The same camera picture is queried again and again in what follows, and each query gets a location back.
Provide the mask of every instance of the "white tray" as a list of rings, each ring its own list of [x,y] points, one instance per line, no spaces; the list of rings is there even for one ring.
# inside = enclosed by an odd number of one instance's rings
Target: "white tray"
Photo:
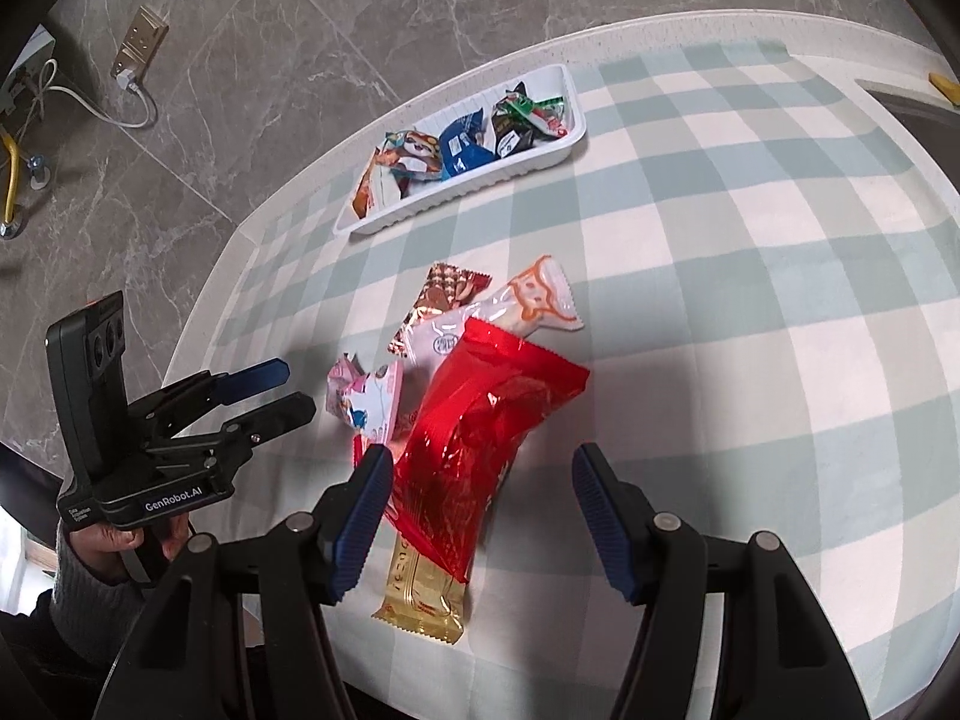
[[[527,95],[532,100],[547,100],[561,95],[565,98],[566,111],[563,114],[563,123],[568,133],[563,138],[558,138],[556,141],[538,140],[536,146],[528,151],[498,159],[496,162],[477,167],[445,181],[411,181],[408,196],[399,203],[368,214],[366,218],[357,218],[352,207],[353,195],[360,183],[357,179],[357,185],[347,197],[333,226],[334,234],[369,235],[404,218],[467,194],[469,191],[476,191],[496,184],[497,181],[523,175],[530,170],[543,170],[545,167],[553,167],[558,162],[563,162],[573,149],[574,143],[587,134],[587,122],[584,120],[577,90],[566,65],[547,65],[517,76],[515,79],[498,83],[483,92],[460,100],[459,103],[448,105],[432,116],[414,122],[412,129],[440,137],[440,133],[450,122],[453,122],[453,119],[472,114],[477,108],[483,108],[484,116],[488,117],[493,105],[496,105],[507,90],[514,88],[520,81],[526,84]]]

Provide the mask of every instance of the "red snack package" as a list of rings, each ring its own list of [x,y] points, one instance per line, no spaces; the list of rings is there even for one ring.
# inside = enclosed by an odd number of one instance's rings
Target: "red snack package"
[[[468,319],[394,465],[387,519],[421,555],[468,581],[484,512],[517,448],[587,377],[542,346]]]

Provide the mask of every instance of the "blue snack package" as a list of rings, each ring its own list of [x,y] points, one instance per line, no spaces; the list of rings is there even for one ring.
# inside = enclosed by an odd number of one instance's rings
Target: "blue snack package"
[[[448,124],[440,135],[444,177],[460,175],[496,160],[496,154],[478,143],[483,133],[483,108]]]

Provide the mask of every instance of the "green and white tablecloth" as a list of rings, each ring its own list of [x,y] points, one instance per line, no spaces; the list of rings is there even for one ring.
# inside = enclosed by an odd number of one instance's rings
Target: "green and white tablecloth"
[[[704,45],[575,73],[589,136],[551,170],[372,238],[331,228],[360,166],[273,223],[208,353],[272,356],[323,401],[340,352],[364,367],[427,267],[502,283],[556,255],[587,327],[534,340],[592,369],[532,434],[491,511],[449,647],[370,619],[394,534],[327,615],[344,678],[429,720],[601,718],[640,612],[609,589],[569,481],[597,440],[654,506],[704,533],[779,533],[868,702],[921,688],[960,630],[960,239],[891,139],[782,45]],[[199,512],[223,538],[310,508],[349,473],[327,415],[257,450]],[[709,605],[691,717],[707,716]]]

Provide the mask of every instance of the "sweater cuff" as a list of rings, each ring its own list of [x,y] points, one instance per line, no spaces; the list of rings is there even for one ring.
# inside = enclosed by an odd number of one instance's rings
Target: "sweater cuff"
[[[56,529],[56,579],[50,617],[64,644],[93,666],[109,667],[144,605],[130,581],[106,584],[77,557],[64,533]]]

